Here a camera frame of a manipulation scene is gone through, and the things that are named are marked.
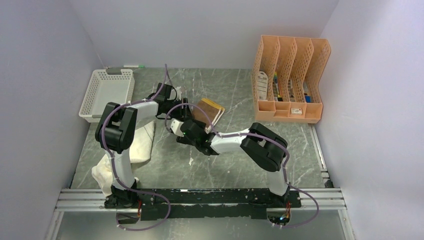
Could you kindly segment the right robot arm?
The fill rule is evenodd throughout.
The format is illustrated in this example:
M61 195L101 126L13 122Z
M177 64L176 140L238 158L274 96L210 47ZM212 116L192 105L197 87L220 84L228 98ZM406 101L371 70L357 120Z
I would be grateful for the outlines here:
M205 123L196 120L173 120L170 129L177 136L178 143L193 146L206 156L244 152L267 172L270 202L275 207L282 207L288 202L290 187L283 165L289 154L288 144L282 137L258 122L245 130L231 133L206 132L205 126Z

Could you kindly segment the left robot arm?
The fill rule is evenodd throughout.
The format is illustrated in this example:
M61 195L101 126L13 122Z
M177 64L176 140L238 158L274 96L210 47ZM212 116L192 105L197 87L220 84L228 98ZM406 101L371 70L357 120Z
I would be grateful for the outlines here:
M139 204L137 180L131 168L130 147L136 136L137 122L144 118L170 113L169 119L185 121L192 117L188 102L178 90L166 83L158 84L147 98L119 104L106 104L95 139L105 151L111 167L112 180L106 185L106 209L132 208Z

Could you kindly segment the yellow brown bear towel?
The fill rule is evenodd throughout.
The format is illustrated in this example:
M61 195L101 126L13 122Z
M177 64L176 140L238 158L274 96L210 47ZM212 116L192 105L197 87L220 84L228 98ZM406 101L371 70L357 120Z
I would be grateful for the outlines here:
M210 100L209 98L202 98L197 104L200 109L202 109L207 117L210 119L210 122L215 126L220 120L221 116L225 113L226 109L217 104L216 102ZM209 123L205 114L202 113L197 107L192 107L192 115L195 120L203 122L206 124L204 130L206 133L210 133L212 130L211 124Z

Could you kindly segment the cream white towel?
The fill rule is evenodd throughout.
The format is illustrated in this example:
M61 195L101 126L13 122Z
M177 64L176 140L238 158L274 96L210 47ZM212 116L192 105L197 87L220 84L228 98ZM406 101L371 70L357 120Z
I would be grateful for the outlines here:
M134 140L129 148L131 164L141 164L151 158L153 140L155 135L155 121L141 126L135 130ZM100 186L105 197L112 194L113 173L108 156L105 154L96 166L91 168L91 175Z

